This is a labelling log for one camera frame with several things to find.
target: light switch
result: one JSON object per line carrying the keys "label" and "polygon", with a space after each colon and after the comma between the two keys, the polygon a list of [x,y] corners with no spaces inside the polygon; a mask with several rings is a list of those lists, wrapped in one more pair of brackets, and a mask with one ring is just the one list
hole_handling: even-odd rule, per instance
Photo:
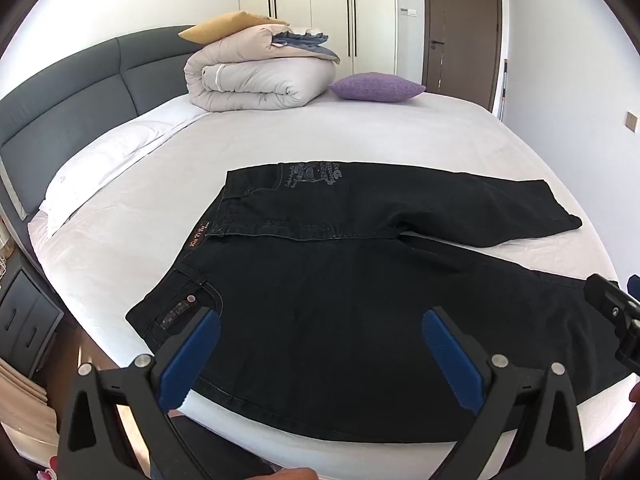
{"label": "light switch", "polygon": [[636,130],[636,126],[638,126],[638,118],[631,112],[627,112],[625,124],[627,128],[634,132]]}

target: printed graphic on jeans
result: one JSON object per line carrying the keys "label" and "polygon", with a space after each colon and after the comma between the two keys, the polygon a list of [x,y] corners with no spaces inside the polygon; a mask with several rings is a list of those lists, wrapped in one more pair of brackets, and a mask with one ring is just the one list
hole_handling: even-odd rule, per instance
{"label": "printed graphic on jeans", "polygon": [[285,186],[293,189],[299,182],[326,182],[329,186],[342,177],[337,162],[299,162],[289,167],[289,178]]}

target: bed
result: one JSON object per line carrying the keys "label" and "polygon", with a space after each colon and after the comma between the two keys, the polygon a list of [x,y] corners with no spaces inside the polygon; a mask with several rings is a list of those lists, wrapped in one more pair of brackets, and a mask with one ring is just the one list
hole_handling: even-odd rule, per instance
{"label": "bed", "polygon": [[[184,27],[143,31],[48,67],[0,101],[0,203],[23,250],[39,264],[89,336],[120,366],[149,352],[125,314],[164,276],[228,170],[291,160],[357,160],[546,180],[583,227],[479,250],[529,269],[585,279],[616,275],[584,211],[546,164],[483,108],[423,94],[404,104],[345,102],[330,92],[303,108],[208,114],[89,199],[52,238],[38,212],[47,185],[74,153],[118,124],[186,92],[182,67],[197,45]],[[628,415],[635,376],[579,407],[585,449]],[[430,475],[452,443],[358,444],[286,433],[191,392],[186,415],[282,466],[322,478],[413,480]],[[503,435],[484,478],[497,471]]]}

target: nightstand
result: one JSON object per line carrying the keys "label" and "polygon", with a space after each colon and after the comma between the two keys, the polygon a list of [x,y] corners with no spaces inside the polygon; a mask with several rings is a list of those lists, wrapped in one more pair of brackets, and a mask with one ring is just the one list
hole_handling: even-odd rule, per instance
{"label": "nightstand", "polygon": [[0,278],[0,358],[31,378],[63,317],[49,284],[15,250]]}

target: metal screw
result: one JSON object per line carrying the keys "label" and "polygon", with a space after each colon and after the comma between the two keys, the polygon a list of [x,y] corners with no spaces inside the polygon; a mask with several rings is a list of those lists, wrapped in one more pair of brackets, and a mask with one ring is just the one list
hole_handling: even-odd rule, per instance
{"label": "metal screw", "polygon": [[138,368],[145,368],[151,362],[151,356],[149,354],[140,354],[135,358],[133,364],[135,364]]}
{"label": "metal screw", "polygon": [[502,354],[496,354],[491,357],[491,362],[498,368],[504,368],[509,364],[509,360]]}
{"label": "metal screw", "polygon": [[82,376],[89,375],[91,373],[92,366],[89,363],[81,364],[78,368],[78,373]]}
{"label": "metal screw", "polygon": [[565,372],[564,366],[562,366],[562,364],[560,363],[553,363],[551,365],[551,371],[556,375],[563,375]]}

